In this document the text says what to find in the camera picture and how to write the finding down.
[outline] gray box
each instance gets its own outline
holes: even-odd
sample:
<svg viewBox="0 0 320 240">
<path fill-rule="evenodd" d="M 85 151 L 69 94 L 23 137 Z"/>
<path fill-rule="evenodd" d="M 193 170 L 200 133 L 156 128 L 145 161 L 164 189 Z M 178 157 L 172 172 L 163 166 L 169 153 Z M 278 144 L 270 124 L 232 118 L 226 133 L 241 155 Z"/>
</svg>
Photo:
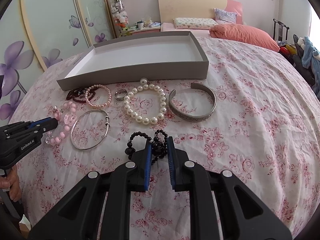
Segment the gray box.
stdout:
<svg viewBox="0 0 320 240">
<path fill-rule="evenodd" d="M 94 44 L 61 73 L 62 90 L 162 79 L 206 79 L 209 60 L 191 32 L 158 32 Z"/>
</svg>

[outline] screw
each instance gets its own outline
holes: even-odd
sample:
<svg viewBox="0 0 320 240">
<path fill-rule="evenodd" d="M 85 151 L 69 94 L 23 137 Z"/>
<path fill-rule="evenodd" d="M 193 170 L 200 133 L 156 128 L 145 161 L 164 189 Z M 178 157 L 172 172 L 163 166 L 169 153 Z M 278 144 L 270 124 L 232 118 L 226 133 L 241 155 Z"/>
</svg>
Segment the screw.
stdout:
<svg viewBox="0 0 320 240">
<path fill-rule="evenodd" d="M 88 177 L 90 179 L 95 179 L 96 177 L 98 177 L 98 173 L 96 171 L 91 171 L 89 172 Z"/>
<path fill-rule="evenodd" d="M 134 168 L 136 164 L 134 162 L 127 162 L 125 166 L 130 169 L 130 168 Z"/>
<path fill-rule="evenodd" d="M 228 171 L 228 170 L 224 170 L 224 171 L 222 172 L 222 175 L 229 178 L 229 177 L 232 176 L 232 172 L 231 172 L 231 171 Z"/>
<path fill-rule="evenodd" d="M 185 165 L 186 167 L 188 167 L 188 168 L 192 168 L 192 167 L 195 166 L 195 163 L 192 162 L 192 161 L 186 161 L 186 162 L 184 163 L 184 165 Z"/>
</svg>

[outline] blue clothing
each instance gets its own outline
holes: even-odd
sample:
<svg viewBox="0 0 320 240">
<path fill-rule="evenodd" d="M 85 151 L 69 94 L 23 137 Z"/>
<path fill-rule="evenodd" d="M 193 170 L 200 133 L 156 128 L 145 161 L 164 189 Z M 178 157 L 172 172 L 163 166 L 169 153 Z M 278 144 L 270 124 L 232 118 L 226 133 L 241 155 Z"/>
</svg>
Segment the blue clothing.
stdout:
<svg viewBox="0 0 320 240">
<path fill-rule="evenodd" d="M 312 72 L 315 75 L 316 83 L 313 85 L 312 90 L 316 94 L 317 98 L 320 98 L 320 61 L 313 55 L 318 55 L 318 50 L 313 46 L 308 36 L 304 37 L 305 49 L 302 57 L 302 65 L 304 68 L 309 68 L 312 62 Z"/>
</svg>

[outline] jewelry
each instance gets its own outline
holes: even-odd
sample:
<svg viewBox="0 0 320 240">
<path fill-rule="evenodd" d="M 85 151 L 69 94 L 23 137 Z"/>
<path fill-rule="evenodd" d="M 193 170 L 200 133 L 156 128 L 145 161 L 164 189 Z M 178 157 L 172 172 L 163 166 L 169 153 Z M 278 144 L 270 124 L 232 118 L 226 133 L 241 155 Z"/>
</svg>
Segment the jewelry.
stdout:
<svg viewBox="0 0 320 240">
<path fill-rule="evenodd" d="M 169 95 L 169 106 L 171 111 L 179 116 L 181 119 L 189 121 L 189 122 L 202 122 L 204 120 L 207 120 L 213 113 L 214 109 L 216 108 L 217 105 L 217 99 L 216 99 L 216 95 L 215 93 L 207 86 L 203 85 L 203 84 L 199 84 L 199 83 L 191 83 L 190 86 L 192 89 L 200 89 L 206 93 L 209 94 L 209 96 L 212 98 L 213 100 L 213 107 L 211 108 L 210 112 L 208 114 L 204 114 L 204 115 L 200 115 L 200 116 L 193 116 L 190 114 L 185 114 L 184 112 L 180 111 L 178 108 L 176 108 L 174 106 L 174 104 L 172 103 L 172 98 L 176 95 L 176 91 L 172 90 L 172 92 Z"/>
<path fill-rule="evenodd" d="M 58 131 L 57 136 L 53 136 L 52 131 L 47 132 L 45 142 L 47 144 L 56 145 L 60 144 L 63 141 L 63 139 L 70 132 L 71 127 L 76 122 L 76 104 L 72 101 L 69 101 L 68 103 L 63 104 L 61 110 L 57 106 L 55 106 L 53 108 L 53 117 L 58 121 L 63 117 L 64 126 L 63 129 L 55 129 L 55 131 Z"/>
<path fill-rule="evenodd" d="M 108 102 L 106 102 L 106 103 L 104 103 L 104 104 L 102 104 L 102 105 L 94 105 L 94 104 L 90 103 L 90 101 L 89 101 L 89 99 L 88 99 L 88 95 L 89 95 L 90 90 L 91 90 L 91 89 L 95 89 L 95 88 L 103 88 L 103 89 L 105 89 L 105 90 L 108 92 Z M 102 108 L 102 107 L 105 107 L 105 106 L 107 106 L 107 105 L 110 105 L 110 103 L 111 103 L 111 92 L 110 92 L 110 89 L 107 88 L 107 87 L 104 86 L 104 85 L 93 85 L 93 86 L 89 87 L 89 88 L 87 89 L 87 91 L 85 92 L 84 99 L 85 99 L 85 101 L 87 102 L 87 104 L 88 104 L 89 106 L 91 106 L 91 107 L 93 107 L 93 108 Z"/>
<path fill-rule="evenodd" d="M 124 109 L 129 116 L 131 116 L 133 119 L 137 121 L 137 123 L 142 122 L 144 125 L 156 124 L 158 120 L 163 120 L 164 115 L 168 112 L 168 109 L 166 108 L 167 106 L 166 98 L 165 98 L 166 94 L 164 93 L 163 89 L 161 89 L 159 86 L 155 86 L 154 84 L 150 83 L 146 78 L 141 78 L 140 84 L 141 86 L 138 86 L 137 88 L 133 88 L 132 91 L 130 91 L 128 95 L 124 97 L 124 102 L 123 102 Z M 160 98 L 159 114 L 157 116 L 151 117 L 150 119 L 147 117 L 142 117 L 137 112 L 134 112 L 130 106 L 131 98 L 133 98 L 136 93 L 141 92 L 143 90 L 148 90 L 148 89 L 158 92 L 158 95 Z"/>
<path fill-rule="evenodd" d="M 115 93 L 115 99 L 117 101 L 123 101 L 124 100 L 124 97 L 128 94 L 127 90 L 125 89 L 121 89 L 121 90 L 118 90 L 116 93 Z"/>
<path fill-rule="evenodd" d="M 161 141 L 158 137 L 158 134 L 162 133 L 162 135 L 164 136 L 164 140 Z M 124 153 L 128 155 L 128 159 L 131 160 L 132 159 L 132 155 L 136 152 L 136 149 L 132 147 L 132 141 L 134 139 L 135 136 L 141 136 L 144 137 L 145 139 L 147 139 L 150 143 L 151 143 L 151 148 L 152 148 L 152 154 L 155 156 L 155 158 L 152 160 L 151 165 L 153 165 L 158 158 L 163 159 L 166 155 L 167 155 L 167 138 L 168 135 L 163 131 L 163 130 L 157 130 L 155 132 L 155 137 L 152 138 L 150 136 L 148 136 L 146 133 L 142 133 L 142 132 L 134 132 L 131 136 L 130 136 L 130 140 L 127 143 L 127 149 L 125 149 Z"/>
<path fill-rule="evenodd" d="M 89 95 L 90 97 L 88 98 L 88 100 L 90 101 L 96 94 L 95 90 L 97 90 L 98 88 L 95 88 L 95 89 L 91 89 Z M 66 97 L 66 100 L 73 100 L 75 102 L 78 102 L 78 103 L 86 103 L 85 100 L 80 100 L 80 99 L 76 99 L 76 97 L 78 98 L 84 98 L 84 95 L 85 95 L 85 92 L 86 92 L 87 88 L 78 88 L 78 89 L 74 89 L 74 90 L 70 90 L 68 92 L 68 95 Z"/>
<path fill-rule="evenodd" d="M 74 139 L 73 139 L 73 136 L 72 136 L 72 133 L 73 133 L 74 128 L 76 127 L 76 124 L 80 121 L 80 119 L 81 119 L 84 115 L 86 115 L 86 114 L 88 114 L 88 113 L 91 113 L 91 112 L 101 112 L 101 113 L 103 113 L 103 114 L 106 115 L 106 123 L 105 123 L 105 125 L 106 125 L 106 127 L 107 127 L 107 130 L 106 130 L 106 133 L 104 134 L 103 138 L 101 139 L 101 141 L 99 141 L 96 145 L 94 145 L 94 146 L 92 146 L 92 147 L 89 147 L 89 148 L 86 148 L 86 149 L 81 149 L 81 148 L 79 148 L 79 147 L 75 144 Z M 78 119 L 78 120 L 74 123 L 74 125 L 72 126 L 71 134 L 70 134 L 71 143 L 73 144 L 73 146 L 74 146 L 75 148 L 77 148 L 78 150 L 81 150 L 81 151 L 86 151 L 86 150 L 92 149 L 93 147 L 96 147 L 96 146 L 97 146 L 99 143 L 101 143 L 101 142 L 103 141 L 103 139 L 107 136 L 107 133 L 108 133 L 108 130 L 109 130 L 109 127 L 110 127 L 109 121 L 110 121 L 110 119 L 109 119 L 108 114 L 107 114 L 105 111 L 103 111 L 103 110 L 94 109 L 94 110 L 90 110 L 90 111 L 88 111 L 88 112 L 85 112 L 83 115 L 81 115 L 81 116 L 79 117 L 79 119 Z"/>
</svg>

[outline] nightstand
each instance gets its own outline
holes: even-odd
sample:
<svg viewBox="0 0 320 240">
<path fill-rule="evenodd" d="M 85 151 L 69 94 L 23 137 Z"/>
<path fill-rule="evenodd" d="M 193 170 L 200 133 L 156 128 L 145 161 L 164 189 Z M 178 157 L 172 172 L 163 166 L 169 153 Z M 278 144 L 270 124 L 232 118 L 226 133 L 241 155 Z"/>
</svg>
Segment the nightstand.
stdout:
<svg viewBox="0 0 320 240">
<path fill-rule="evenodd" d="M 161 26 L 153 27 L 153 28 L 143 28 L 142 30 L 136 30 L 136 31 L 130 31 L 132 35 L 141 34 L 141 33 L 156 33 L 159 32 L 161 29 Z"/>
</svg>

